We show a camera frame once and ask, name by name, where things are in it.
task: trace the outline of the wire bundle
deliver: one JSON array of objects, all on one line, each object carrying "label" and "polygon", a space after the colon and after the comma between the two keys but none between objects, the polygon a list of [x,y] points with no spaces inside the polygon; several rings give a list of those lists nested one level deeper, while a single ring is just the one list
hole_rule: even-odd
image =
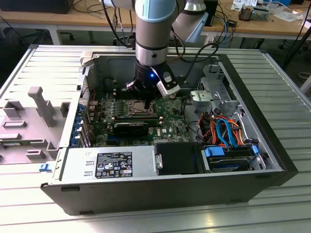
[{"label": "wire bundle", "polygon": [[[201,127],[203,120],[205,120],[206,122],[209,122],[209,126],[210,126],[210,129],[207,130],[203,136],[198,134],[200,128],[196,132],[197,139],[199,138],[199,140],[202,141],[203,144],[207,144],[207,145],[213,144],[215,146],[218,145],[219,147],[229,147],[229,144],[224,140],[225,134],[228,134],[231,146],[237,147],[237,146],[245,145],[242,139],[241,126],[239,126],[236,122],[234,122],[234,120],[226,118],[222,115],[206,116],[202,114],[199,121],[197,121],[198,127]],[[221,132],[220,132],[220,124],[226,125],[226,131],[223,133],[223,135],[221,135]]]}]

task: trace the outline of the yellow wire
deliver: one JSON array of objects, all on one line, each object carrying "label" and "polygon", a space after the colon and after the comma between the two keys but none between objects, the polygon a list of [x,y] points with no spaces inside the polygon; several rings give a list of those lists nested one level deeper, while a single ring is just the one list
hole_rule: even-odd
[{"label": "yellow wire", "polygon": [[245,143],[243,142],[243,139],[242,139],[241,130],[239,130],[239,132],[240,132],[240,140],[241,140],[241,143],[242,143],[243,145],[245,145]]}]

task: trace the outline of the white cable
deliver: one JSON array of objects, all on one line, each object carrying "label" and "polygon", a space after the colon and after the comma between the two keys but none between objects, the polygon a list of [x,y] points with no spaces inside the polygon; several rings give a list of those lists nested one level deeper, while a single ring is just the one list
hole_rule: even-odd
[{"label": "white cable", "polygon": [[310,73],[306,73],[306,72],[300,72],[300,73],[298,74],[298,77],[299,77],[299,78],[305,79],[305,80],[307,80],[310,76],[311,76],[311,74],[310,74]]}]

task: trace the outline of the warning label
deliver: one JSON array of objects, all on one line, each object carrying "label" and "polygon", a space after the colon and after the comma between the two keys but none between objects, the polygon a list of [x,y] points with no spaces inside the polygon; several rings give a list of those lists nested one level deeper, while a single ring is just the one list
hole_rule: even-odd
[{"label": "warning label", "polygon": [[97,179],[132,177],[133,158],[131,152],[112,152],[97,154],[96,172]]}]

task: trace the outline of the metal bracket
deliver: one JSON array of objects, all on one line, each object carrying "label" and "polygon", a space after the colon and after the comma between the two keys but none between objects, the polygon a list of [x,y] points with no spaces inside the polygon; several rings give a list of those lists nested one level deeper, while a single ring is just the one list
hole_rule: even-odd
[{"label": "metal bracket", "polygon": [[80,63],[82,67],[86,67],[94,63],[93,52],[85,51],[80,56]]},{"label": "metal bracket", "polygon": [[155,155],[155,166],[156,166],[157,169],[162,169],[163,168],[161,154],[156,154]]}]

